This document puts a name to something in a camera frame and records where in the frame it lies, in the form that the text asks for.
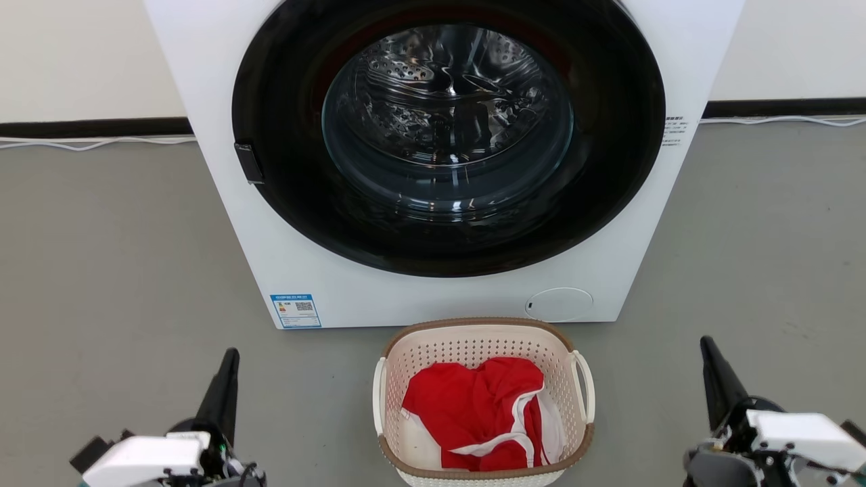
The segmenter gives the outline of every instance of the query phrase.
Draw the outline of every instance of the white basket handle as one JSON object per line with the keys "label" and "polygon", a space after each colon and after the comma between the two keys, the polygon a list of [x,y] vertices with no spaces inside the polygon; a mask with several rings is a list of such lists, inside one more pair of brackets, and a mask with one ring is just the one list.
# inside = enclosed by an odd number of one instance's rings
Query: white basket handle
{"label": "white basket handle", "polygon": [[[586,403],[583,413],[586,417],[586,424],[588,425],[595,422],[595,384],[592,383],[592,372],[590,372],[590,366],[586,363],[584,356],[577,350],[572,351],[572,354],[574,354],[574,358],[577,360],[580,374],[584,377]],[[574,377],[574,381],[579,390],[581,387],[577,376]]]}
{"label": "white basket handle", "polygon": [[382,436],[384,431],[382,424],[385,423],[385,390],[382,385],[385,383],[385,358],[379,359],[376,364],[376,372],[373,373],[373,424],[376,426],[376,434]]}

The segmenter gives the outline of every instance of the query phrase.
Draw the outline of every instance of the plastic basket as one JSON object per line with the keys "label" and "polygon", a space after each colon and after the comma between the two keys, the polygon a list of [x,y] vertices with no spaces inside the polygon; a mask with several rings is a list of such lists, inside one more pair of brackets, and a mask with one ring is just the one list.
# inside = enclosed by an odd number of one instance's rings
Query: plastic basket
{"label": "plastic basket", "polygon": [[[401,453],[412,445],[401,445],[400,410],[409,379],[436,362],[475,368],[492,357],[529,359],[544,373],[545,388],[565,427],[562,459],[540,467],[484,472],[425,470],[407,464]],[[523,318],[459,318],[404,329],[376,365],[372,400],[379,446],[400,477],[414,487],[548,485],[584,456],[594,432],[595,388],[586,360],[556,328]]]}

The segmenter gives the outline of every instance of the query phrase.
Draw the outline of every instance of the washing machine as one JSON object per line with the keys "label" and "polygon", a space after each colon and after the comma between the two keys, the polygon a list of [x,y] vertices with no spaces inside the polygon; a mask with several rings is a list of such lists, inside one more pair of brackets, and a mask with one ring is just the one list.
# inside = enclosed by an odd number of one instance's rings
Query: washing machine
{"label": "washing machine", "polygon": [[743,2],[145,5],[287,329],[615,321]]}

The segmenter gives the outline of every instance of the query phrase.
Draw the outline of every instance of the gray floor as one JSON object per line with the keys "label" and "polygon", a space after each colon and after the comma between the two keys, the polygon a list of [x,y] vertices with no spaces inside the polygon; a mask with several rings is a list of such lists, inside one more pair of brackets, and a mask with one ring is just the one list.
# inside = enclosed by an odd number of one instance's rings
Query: gray floor
{"label": "gray floor", "polygon": [[[746,386],[866,425],[866,125],[704,127],[619,322],[564,326],[598,433],[558,485],[682,482],[697,346]],[[401,485],[372,427],[393,329],[279,332],[194,145],[0,151],[0,471],[76,485],[94,434],[161,433],[241,351],[236,445],[273,486]]]}

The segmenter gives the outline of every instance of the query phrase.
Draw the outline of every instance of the white wall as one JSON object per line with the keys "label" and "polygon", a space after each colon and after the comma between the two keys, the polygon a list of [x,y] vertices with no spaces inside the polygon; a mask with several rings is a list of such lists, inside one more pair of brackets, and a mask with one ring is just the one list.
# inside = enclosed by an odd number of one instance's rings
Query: white wall
{"label": "white wall", "polygon": [[[864,49],[866,1],[747,0],[711,99],[866,96]],[[3,0],[0,60],[0,123],[184,115],[140,0]]]}

